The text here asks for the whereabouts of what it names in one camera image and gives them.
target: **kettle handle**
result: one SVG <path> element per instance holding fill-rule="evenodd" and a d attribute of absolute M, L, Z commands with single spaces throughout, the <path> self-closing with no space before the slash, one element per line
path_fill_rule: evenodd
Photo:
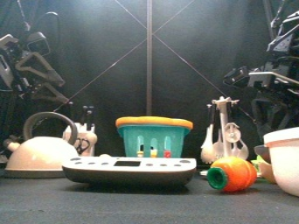
<path fill-rule="evenodd" d="M 70 125 L 70 130 L 71 130 L 71 135 L 70 135 L 70 141 L 69 143 L 71 145 L 75 144 L 78 135 L 79 135 L 79 130 L 78 126 L 74 123 L 74 121 L 66 116 L 55 112 L 41 112 L 30 116 L 30 118 L 25 122 L 23 126 L 23 138 L 27 141 L 29 139 L 34 138 L 34 125 L 45 118 L 58 118 L 63 120 L 69 125 Z"/>

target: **orange lid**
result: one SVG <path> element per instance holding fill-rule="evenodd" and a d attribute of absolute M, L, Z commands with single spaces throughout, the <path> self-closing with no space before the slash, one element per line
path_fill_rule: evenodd
<path fill-rule="evenodd" d="M 193 122 L 178 119 L 167 118 L 162 116 L 125 116 L 117 119 L 117 126 L 126 124 L 162 124 L 171 126 L 183 126 L 187 129 L 193 129 Z"/>

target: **kitchen scale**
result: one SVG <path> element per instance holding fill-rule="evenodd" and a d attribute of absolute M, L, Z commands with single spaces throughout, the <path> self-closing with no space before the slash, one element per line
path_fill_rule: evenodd
<path fill-rule="evenodd" d="M 74 157 L 62 168 L 79 183 L 121 185 L 178 185 L 193 180 L 195 158 Z"/>

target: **white container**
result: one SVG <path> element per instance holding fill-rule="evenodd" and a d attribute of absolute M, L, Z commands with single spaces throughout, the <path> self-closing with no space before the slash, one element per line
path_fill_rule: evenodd
<path fill-rule="evenodd" d="M 270 149 L 275 182 L 290 194 L 299 196 L 299 127 L 265 135 Z"/>

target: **gray table surface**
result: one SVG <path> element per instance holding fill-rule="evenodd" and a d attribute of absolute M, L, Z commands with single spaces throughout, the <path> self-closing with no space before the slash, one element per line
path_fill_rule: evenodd
<path fill-rule="evenodd" d="M 299 198 L 259 178 L 243 192 L 199 172 L 179 188 L 0 178 L 0 223 L 299 223 Z"/>

